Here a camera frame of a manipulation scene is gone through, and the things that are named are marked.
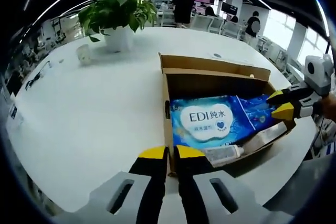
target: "potted plant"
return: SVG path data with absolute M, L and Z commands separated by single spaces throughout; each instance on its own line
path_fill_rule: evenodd
M 156 12 L 151 0 L 95 0 L 79 12 L 78 19 L 92 42 L 99 39 L 90 31 L 101 33 L 109 51 L 117 52 L 131 48 L 133 34 L 146 22 L 154 22 Z

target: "blue package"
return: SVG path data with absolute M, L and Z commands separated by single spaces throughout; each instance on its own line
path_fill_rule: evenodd
M 251 100 L 237 96 L 171 101 L 173 144 L 196 149 L 235 144 L 270 127 L 273 108 L 256 109 L 267 95 Z

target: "box flap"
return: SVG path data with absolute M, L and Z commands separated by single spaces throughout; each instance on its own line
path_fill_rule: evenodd
M 165 69 L 174 68 L 224 72 L 242 76 L 250 76 L 253 74 L 254 78 L 264 81 L 268 81 L 270 76 L 270 70 L 264 68 L 187 56 L 162 55 L 160 53 L 159 55 L 162 73 L 165 73 Z

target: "green leaves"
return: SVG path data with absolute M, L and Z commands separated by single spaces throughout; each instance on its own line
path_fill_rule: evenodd
M 125 27 L 136 32 L 143 29 L 145 23 L 156 20 L 156 8 L 151 0 L 96 0 L 78 14 L 79 22 L 85 34 L 90 31 L 104 33 L 104 29 Z M 91 37 L 92 42 L 99 39 Z

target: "cardboard box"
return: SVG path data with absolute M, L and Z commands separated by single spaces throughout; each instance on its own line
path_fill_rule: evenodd
M 165 145 L 173 158 L 173 129 L 170 115 L 170 101 L 175 99 L 194 99 L 237 95 L 244 99 L 261 94 L 272 94 L 275 89 L 268 82 L 270 70 L 234 63 L 184 56 L 160 55 L 163 74 L 163 110 Z M 295 122 L 284 122 L 287 132 L 268 143 L 254 153 L 244 155 L 237 160 L 251 156 L 288 134 Z M 171 171 L 174 164 L 170 162 Z

